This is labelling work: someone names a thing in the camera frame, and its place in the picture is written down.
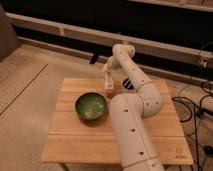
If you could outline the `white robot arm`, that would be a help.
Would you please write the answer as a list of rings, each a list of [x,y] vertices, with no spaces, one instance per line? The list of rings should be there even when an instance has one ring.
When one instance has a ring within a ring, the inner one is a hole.
[[[112,88],[109,77],[112,69],[121,67],[134,93],[115,95],[109,104],[109,116],[115,134],[123,171],[165,171],[159,154],[154,148],[143,119],[158,114],[163,106],[159,89],[132,60],[132,45],[116,44],[113,55],[103,67],[105,89]]]

